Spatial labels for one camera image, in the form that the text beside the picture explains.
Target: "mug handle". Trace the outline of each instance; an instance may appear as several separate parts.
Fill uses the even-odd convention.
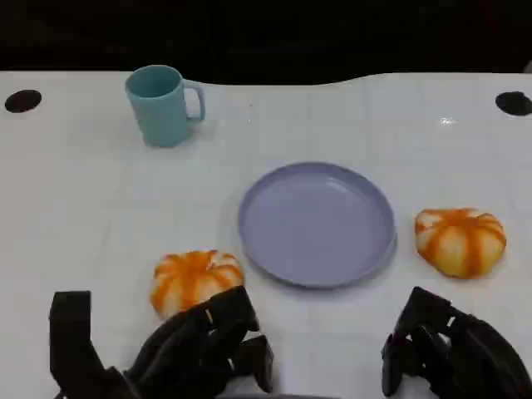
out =
[[[187,121],[199,122],[205,120],[205,98],[203,95],[203,89],[195,81],[184,81],[183,87],[185,89],[192,89],[198,93],[199,98],[199,116],[187,116]]]

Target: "toy pumpkin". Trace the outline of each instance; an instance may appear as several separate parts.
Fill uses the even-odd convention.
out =
[[[166,255],[155,268],[151,304],[167,319],[243,283],[240,264],[231,254],[213,250]]]
[[[499,220],[478,209],[426,209],[416,217],[416,246],[443,274],[474,278],[493,269],[506,237]]]

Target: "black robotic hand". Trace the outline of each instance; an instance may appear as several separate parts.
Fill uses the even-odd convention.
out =
[[[244,287],[212,297],[162,324],[133,366],[105,369],[91,343],[91,293],[56,293],[50,311],[50,368],[68,399],[210,399],[234,377],[253,375],[272,391],[273,354]]]
[[[382,360],[387,397],[407,374],[425,378],[441,399],[532,398],[525,365],[491,325],[419,287],[388,336]]]

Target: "dark background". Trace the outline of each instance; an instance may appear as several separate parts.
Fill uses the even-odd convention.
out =
[[[163,63],[216,83],[310,84],[393,71],[522,72],[530,0],[8,0],[1,69]]]

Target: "black hole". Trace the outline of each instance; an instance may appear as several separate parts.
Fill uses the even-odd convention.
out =
[[[495,98],[495,104],[509,115],[527,116],[532,114],[532,101],[521,91],[501,93]]]
[[[22,90],[11,94],[6,100],[6,110],[12,113],[30,111],[41,103],[41,93],[36,90]]]

